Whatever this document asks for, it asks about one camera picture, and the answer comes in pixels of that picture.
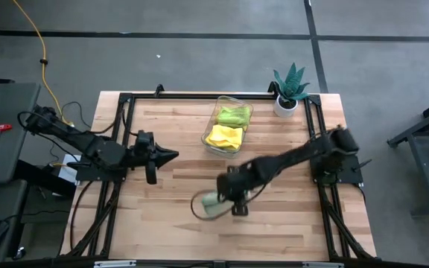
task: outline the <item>white pot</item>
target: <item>white pot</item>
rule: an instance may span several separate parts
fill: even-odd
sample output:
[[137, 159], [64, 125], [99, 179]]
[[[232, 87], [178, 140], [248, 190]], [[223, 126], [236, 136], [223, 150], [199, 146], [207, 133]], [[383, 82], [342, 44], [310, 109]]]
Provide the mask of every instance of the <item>white pot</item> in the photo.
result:
[[277, 96], [276, 102], [274, 103], [274, 112], [279, 117], [290, 117], [290, 116], [292, 116], [294, 114], [294, 110], [297, 108], [297, 104], [299, 104], [299, 102], [296, 100], [296, 105], [294, 106], [294, 108], [285, 109], [281, 106], [281, 104], [279, 104], [280, 98], [281, 98], [280, 95]]

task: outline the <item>yellow sponge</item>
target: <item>yellow sponge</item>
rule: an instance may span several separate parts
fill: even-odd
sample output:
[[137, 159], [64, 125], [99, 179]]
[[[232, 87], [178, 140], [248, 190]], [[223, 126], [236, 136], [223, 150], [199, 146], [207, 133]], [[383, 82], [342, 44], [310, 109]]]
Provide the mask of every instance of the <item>yellow sponge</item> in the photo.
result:
[[232, 129], [219, 124], [214, 125], [209, 136], [206, 137], [206, 142], [216, 147], [232, 147], [238, 149], [241, 146], [243, 138], [243, 129]]

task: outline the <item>glass baking dish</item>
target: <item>glass baking dish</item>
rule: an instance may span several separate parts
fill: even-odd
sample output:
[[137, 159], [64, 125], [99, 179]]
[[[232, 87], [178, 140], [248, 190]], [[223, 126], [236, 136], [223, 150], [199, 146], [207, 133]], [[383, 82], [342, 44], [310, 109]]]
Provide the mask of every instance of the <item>glass baking dish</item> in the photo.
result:
[[246, 131], [248, 129], [248, 125], [246, 125], [245, 127], [243, 127], [243, 134], [241, 137], [241, 145], [239, 146], [238, 149], [227, 149], [227, 148], [223, 148], [223, 147], [216, 147], [213, 146], [211, 144], [209, 144], [208, 142], [206, 142], [206, 138], [209, 136], [209, 134], [211, 133], [213, 126], [215, 124], [218, 124], [217, 122], [217, 115], [220, 113], [221, 111], [221, 107], [226, 107], [226, 108], [241, 108], [241, 107], [248, 107], [249, 108], [249, 120], [251, 120], [251, 116], [252, 116], [252, 111], [253, 111], [253, 107], [251, 104], [249, 103], [245, 103], [242, 100], [238, 100], [235, 98], [231, 98], [228, 96], [220, 96], [217, 100], [216, 100], [216, 105], [214, 106], [213, 109], [213, 113], [212, 116], [209, 119], [208, 125], [206, 126], [206, 130], [203, 133], [203, 135], [201, 136], [201, 141], [202, 143], [206, 146], [206, 149], [210, 152], [210, 153], [214, 153], [216, 155], [222, 156], [222, 157], [226, 157], [229, 159], [233, 159], [237, 156], [237, 154], [239, 153], [239, 150], [242, 147], [243, 141], [244, 141], [244, 137], [246, 136]]

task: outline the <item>concrete floor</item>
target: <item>concrete floor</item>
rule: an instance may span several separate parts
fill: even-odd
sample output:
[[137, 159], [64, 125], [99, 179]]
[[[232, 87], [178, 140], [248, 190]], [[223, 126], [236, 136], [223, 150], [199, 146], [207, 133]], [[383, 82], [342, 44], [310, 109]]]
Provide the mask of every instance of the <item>concrete floor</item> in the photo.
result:
[[[302, 0], [20, 3], [44, 30], [309, 34]], [[429, 0], [311, 3], [318, 34], [429, 36]], [[0, 28], [30, 30], [31, 26], [11, 1], [0, 1]], [[285, 73], [292, 61], [306, 66], [305, 79], [312, 83], [308, 92], [320, 91], [309, 40], [51, 37], [45, 41], [51, 88], [61, 103], [79, 101], [86, 121], [92, 120], [102, 90], [154, 90], [163, 83], [170, 90], [263, 92], [273, 79], [272, 69]], [[374, 160], [363, 169], [363, 178], [378, 256], [429, 264], [429, 217], [410, 217], [410, 210], [429, 204], [429, 193], [408, 146], [393, 150], [385, 143], [419, 121], [419, 114], [429, 107], [429, 42], [322, 41], [320, 53], [328, 90], [341, 94], [360, 158]], [[40, 83], [40, 57], [37, 38], [0, 36], [0, 78]], [[38, 102], [53, 106], [45, 91]], [[70, 107], [67, 117], [83, 128], [77, 107]], [[44, 164], [52, 160], [50, 147], [47, 141], [28, 136], [22, 158]], [[53, 241], [57, 241], [56, 254], [60, 241]], [[47, 257], [44, 254], [33, 256]]]

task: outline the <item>butcher block tabletop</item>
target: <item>butcher block tabletop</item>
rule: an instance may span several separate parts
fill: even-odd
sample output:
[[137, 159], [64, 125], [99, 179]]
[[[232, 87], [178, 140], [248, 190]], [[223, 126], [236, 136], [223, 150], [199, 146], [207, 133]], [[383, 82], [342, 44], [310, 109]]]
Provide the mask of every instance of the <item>butcher block tabletop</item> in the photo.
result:
[[[92, 130], [102, 130], [113, 122], [119, 94], [101, 92]], [[327, 129], [338, 124], [346, 126], [340, 96], [322, 94], [320, 97]], [[143, 167], [129, 171], [118, 200], [110, 258], [328, 260], [319, 194], [311, 180], [308, 162], [290, 167], [276, 177], [248, 205], [247, 217], [227, 214], [206, 222], [191, 213], [191, 197], [199, 190], [216, 189], [216, 177], [226, 172], [228, 165], [239, 165], [256, 156], [283, 153], [308, 140], [303, 102], [299, 102], [293, 117], [280, 118], [273, 111], [274, 100], [245, 101], [254, 107], [249, 129], [238, 157], [225, 159], [206, 151], [201, 142], [216, 100], [136, 100], [131, 131], [153, 132], [156, 143], [179, 151], [179, 156], [157, 171], [156, 185], [146, 183]], [[318, 131], [315, 109], [312, 112]], [[119, 142], [123, 131], [121, 127]], [[135, 137], [130, 136], [129, 144], [134, 142]], [[77, 188], [71, 213], [84, 185]], [[74, 244], [94, 220], [100, 188], [100, 182], [92, 183], [80, 201], [74, 220]], [[347, 227], [364, 249], [375, 255], [362, 193], [353, 185], [339, 185], [338, 188]], [[332, 221], [331, 224], [336, 250], [341, 253], [337, 229]], [[70, 250], [69, 226], [70, 222], [61, 254]], [[98, 252], [104, 229], [105, 226], [99, 235]]]

